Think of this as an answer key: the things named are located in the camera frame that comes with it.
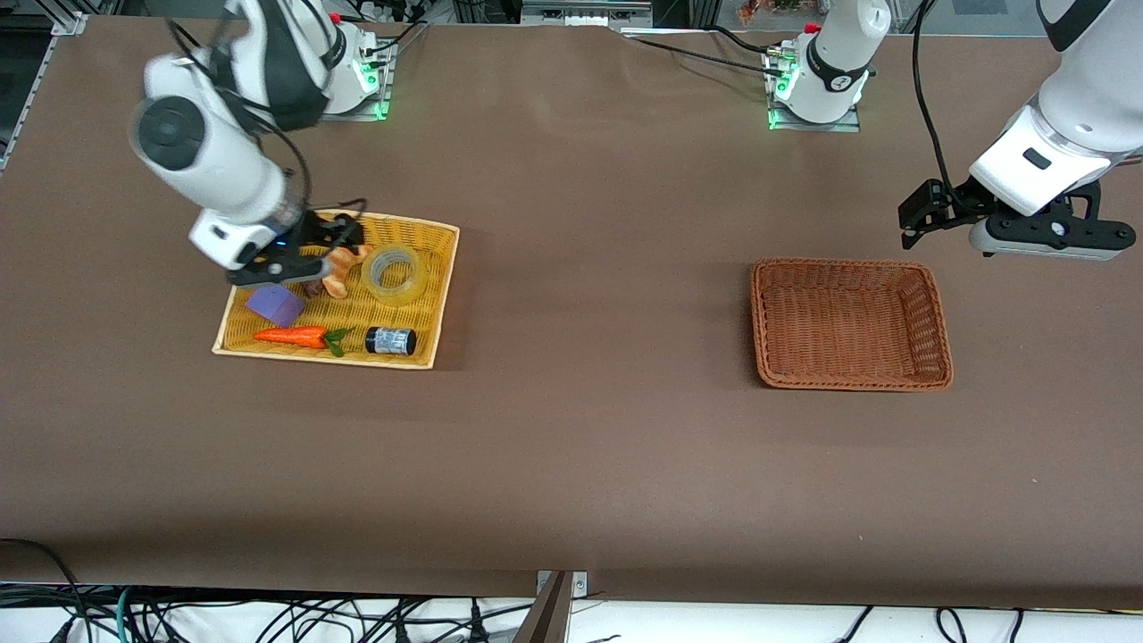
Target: white floor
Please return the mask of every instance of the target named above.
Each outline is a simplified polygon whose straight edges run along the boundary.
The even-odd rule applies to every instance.
[[[526,598],[481,600],[483,612],[527,603]],[[366,614],[383,614],[393,601],[359,601]],[[467,620],[467,600],[433,600],[411,614],[414,619],[456,618]],[[256,603],[230,608],[186,608],[169,618],[187,643],[254,643],[262,629],[281,612],[278,604]],[[624,601],[577,601],[573,609],[568,643],[594,643],[620,635],[616,643],[836,643],[842,638],[861,608],[729,605],[696,603],[639,603]],[[489,633],[511,629],[523,620],[525,611],[489,619]],[[1015,613],[991,610],[958,610],[969,643],[1007,643]],[[59,609],[0,609],[0,643],[45,643],[67,617]],[[360,636],[355,619],[338,619]],[[413,643],[425,643],[451,626],[409,626]],[[951,619],[948,628],[957,637]],[[98,630],[98,643],[117,643]],[[305,643],[345,643],[350,633],[339,626],[315,627]],[[279,643],[289,640],[287,632]],[[75,625],[71,643],[86,641]],[[393,641],[392,635],[386,637]],[[453,637],[449,641],[461,641]],[[865,620],[854,643],[942,643],[934,610],[877,608]],[[1141,643],[1143,617],[1026,612],[1016,638],[1018,643]]]

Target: yellow tape roll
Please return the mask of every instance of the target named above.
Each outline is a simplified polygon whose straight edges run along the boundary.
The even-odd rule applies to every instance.
[[[382,303],[400,307],[424,294],[429,272],[415,249],[405,243],[384,243],[365,257],[361,280]]]

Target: toy carrot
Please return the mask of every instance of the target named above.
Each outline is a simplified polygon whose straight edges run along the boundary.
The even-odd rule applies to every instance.
[[[254,333],[259,343],[293,345],[305,348],[328,348],[334,357],[342,357],[345,352],[337,343],[345,338],[349,329],[330,331],[325,327],[294,327],[293,329],[266,329]]]

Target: teal cable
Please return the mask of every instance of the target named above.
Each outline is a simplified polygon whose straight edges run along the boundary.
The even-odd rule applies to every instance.
[[[119,595],[119,603],[115,604],[115,630],[119,633],[119,643],[127,643],[127,629],[123,627],[123,612],[127,611],[127,593],[130,587],[123,588]]]

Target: roll of tape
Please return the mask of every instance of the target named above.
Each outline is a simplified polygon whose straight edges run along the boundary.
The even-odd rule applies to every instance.
[[[409,273],[399,284],[384,284],[385,270],[401,263],[409,264]],[[400,307],[416,300],[429,286],[429,273],[417,251],[403,243],[383,243],[369,252],[361,264],[361,279],[373,296],[385,305]]]

